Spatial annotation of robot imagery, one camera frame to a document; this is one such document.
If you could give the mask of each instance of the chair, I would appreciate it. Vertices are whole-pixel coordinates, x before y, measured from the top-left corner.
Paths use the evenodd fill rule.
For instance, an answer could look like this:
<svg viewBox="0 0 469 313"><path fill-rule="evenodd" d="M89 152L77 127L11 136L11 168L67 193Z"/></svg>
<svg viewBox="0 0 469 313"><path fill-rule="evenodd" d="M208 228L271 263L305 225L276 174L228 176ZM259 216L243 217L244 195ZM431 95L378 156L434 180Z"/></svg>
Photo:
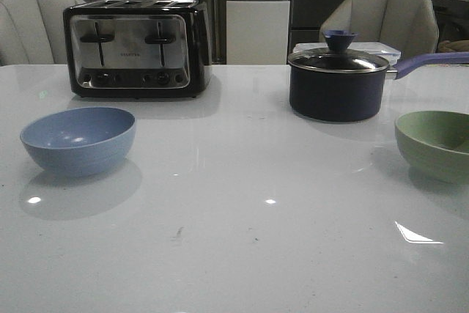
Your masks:
<svg viewBox="0 0 469 313"><path fill-rule="evenodd" d="M66 64L65 8L83 0L0 0L0 65Z"/></svg>
<svg viewBox="0 0 469 313"><path fill-rule="evenodd" d="M357 32L357 42L380 42L401 51L401 58L433 53L438 26L432 0L344 0L322 24L322 31Z"/></svg>

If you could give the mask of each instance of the white refrigerator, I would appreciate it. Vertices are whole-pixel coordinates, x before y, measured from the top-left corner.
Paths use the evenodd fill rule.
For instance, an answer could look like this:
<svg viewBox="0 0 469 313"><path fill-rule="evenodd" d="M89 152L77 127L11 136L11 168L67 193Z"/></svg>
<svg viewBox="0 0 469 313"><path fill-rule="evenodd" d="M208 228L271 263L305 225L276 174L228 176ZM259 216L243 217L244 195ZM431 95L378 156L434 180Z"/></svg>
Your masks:
<svg viewBox="0 0 469 313"><path fill-rule="evenodd" d="M226 63L287 62L290 0L226 0Z"/></svg>

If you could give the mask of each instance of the glass lid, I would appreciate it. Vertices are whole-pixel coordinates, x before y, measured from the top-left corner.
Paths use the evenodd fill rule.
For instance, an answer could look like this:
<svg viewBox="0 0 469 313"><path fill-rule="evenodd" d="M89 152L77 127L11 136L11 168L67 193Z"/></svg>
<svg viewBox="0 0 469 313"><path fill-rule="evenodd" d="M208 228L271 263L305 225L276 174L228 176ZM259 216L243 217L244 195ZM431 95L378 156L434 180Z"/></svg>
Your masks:
<svg viewBox="0 0 469 313"><path fill-rule="evenodd" d="M322 73L373 73L389 67L388 60L380 56L352 49L340 53L329 48L309 49L290 54L287 61L294 67Z"/></svg>

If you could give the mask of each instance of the four-slice toaster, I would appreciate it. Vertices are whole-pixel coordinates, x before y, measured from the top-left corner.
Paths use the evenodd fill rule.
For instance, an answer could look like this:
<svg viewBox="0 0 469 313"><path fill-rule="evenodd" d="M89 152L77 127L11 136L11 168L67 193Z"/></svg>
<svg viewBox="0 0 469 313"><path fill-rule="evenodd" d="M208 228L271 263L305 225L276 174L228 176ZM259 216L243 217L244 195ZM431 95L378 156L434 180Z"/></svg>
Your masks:
<svg viewBox="0 0 469 313"><path fill-rule="evenodd" d="M100 0L64 11L72 91L81 97L195 97L210 80L207 5Z"/></svg>

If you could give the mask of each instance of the black saucepan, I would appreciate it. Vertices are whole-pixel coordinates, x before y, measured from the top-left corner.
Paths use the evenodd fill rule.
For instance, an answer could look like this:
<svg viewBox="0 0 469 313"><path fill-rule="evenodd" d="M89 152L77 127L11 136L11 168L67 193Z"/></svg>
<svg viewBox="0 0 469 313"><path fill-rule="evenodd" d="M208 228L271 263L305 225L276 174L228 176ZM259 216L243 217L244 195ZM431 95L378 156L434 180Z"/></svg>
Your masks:
<svg viewBox="0 0 469 313"><path fill-rule="evenodd" d="M328 48L288 56L291 66L290 105L298 113L331 122L353 122L373 117L381 107L386 74L404 77L422 65L469 63L469 52L422 54L389 62L373 54L347 49L356 34L325 32Z"/></svg>

